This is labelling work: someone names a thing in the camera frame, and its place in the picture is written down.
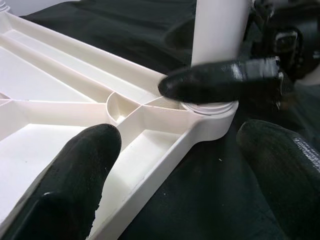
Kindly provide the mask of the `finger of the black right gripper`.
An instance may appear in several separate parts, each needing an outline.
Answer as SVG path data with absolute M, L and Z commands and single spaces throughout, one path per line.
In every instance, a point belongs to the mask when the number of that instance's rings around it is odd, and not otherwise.
M 171 27 L 164 35 L 165 44 L 176 50 L 192 50 L 195 19 L 190 18 Z
M 183 103 L 254 99 L 275 103 L 291 93 L 292 82 L 278 57 L 227 60 L 186 67 L 159 82 L 159 93 Z

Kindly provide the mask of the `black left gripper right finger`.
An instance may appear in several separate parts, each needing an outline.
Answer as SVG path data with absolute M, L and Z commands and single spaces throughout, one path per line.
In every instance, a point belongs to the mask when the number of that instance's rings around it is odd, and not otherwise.
M 251 119 L 236 142 L 289 240 L 320 238 L 320 153 L 297 132 Z

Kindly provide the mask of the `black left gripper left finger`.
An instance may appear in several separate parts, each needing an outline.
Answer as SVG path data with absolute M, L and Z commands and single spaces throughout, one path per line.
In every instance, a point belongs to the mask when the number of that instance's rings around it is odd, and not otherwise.
M 84 240 L 122 139 L 111 124 L 71 138 L 35 178 L 0 226 L 3 240 Z

